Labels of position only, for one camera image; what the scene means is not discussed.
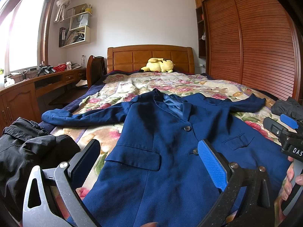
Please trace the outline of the person right hand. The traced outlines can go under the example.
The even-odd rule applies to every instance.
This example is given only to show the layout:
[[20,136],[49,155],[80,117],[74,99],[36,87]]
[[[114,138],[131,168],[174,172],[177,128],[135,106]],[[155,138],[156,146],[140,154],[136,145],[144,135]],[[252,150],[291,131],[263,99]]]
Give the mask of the person right hand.
[[287,170],[287,177],[286,177],[286,180],[285,180],[285,183],[284,183],[284,186],[283,186],[283,190],[282,190],[282,193],[281,193],[281,198],[286,201],[288,199],[288,197],[290,196],[291,194],[291,191],[292,191],[292,184],[291,182],[293,181],[293,179],[295,178],[295,183],[302,186],[303,184],[303,175],[300,174],[298,176],[295,176],[294,175],[294,158],[288,156],[288,161],[291,162],[291,165],[289,166],[288,170]]

